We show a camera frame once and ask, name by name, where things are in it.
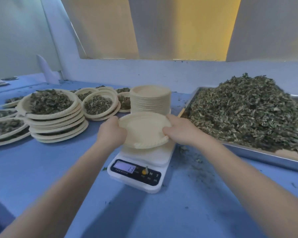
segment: blue tabletop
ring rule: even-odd
[[[5,99],[34,90],[68,90],[100,84],[65,81],[36,84],[0,93]],[[172,93],[172,113],[190,97]],[[95,142],[100,122],[89,122],[82,134],[43,144],[31,137],[0,147],[0,204],[14,217],[59,179]],[[119,152],[115,150],[105,163]],[[246,160],[298,197],[298,173]],[[150,195],[112,180],[101,171],[66,237],[265,237],[236,197],[195,149],[177,146],[161,191]]]

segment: scale platform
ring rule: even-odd
[[[112,179],[154,194],[166,175],[175,143],[150,149],[123,147],[107,168]]]

